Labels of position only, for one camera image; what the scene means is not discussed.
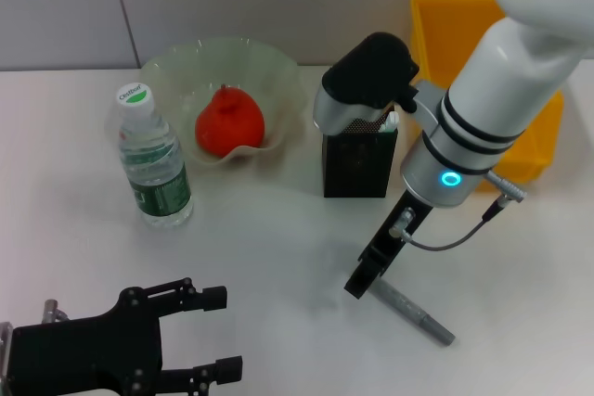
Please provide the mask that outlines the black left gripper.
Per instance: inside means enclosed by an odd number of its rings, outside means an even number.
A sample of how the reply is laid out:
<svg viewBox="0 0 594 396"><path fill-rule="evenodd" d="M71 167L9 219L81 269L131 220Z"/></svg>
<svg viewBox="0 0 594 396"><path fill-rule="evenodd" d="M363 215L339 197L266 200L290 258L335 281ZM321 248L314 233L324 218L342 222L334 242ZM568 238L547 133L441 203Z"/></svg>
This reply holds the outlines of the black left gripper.
<svg viewBox="0 0 594 396"><path fill-rule="evenodd" d="M189 277L145 290L128 288L106 313L20 326L12 335L6 380L14 395L111 390L118 395L208 395L210 386L242 380L233 356L187 369L162 370L159 317L227 306L226 287L196 290Z"/></svg>

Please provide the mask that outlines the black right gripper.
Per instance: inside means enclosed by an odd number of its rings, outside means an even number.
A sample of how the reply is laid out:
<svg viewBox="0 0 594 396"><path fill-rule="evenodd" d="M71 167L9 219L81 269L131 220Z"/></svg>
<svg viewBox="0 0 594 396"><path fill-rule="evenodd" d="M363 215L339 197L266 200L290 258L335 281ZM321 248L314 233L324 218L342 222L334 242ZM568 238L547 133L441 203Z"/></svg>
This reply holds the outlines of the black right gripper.
<svg viewBox="0 0 594 396"><path fill-rule="evenodd" d="M381 225L375 236L368 243L358 259L358 265L344 285L344 289L356 299L360 299L370 288L374 280L382 276L394 258L399 254L405 241L390 235L396 220L401 213L410 208L414 218L407 226L408 233L413 234L429 215L429 206L406 190L397 201L393 210Z"/></svg>

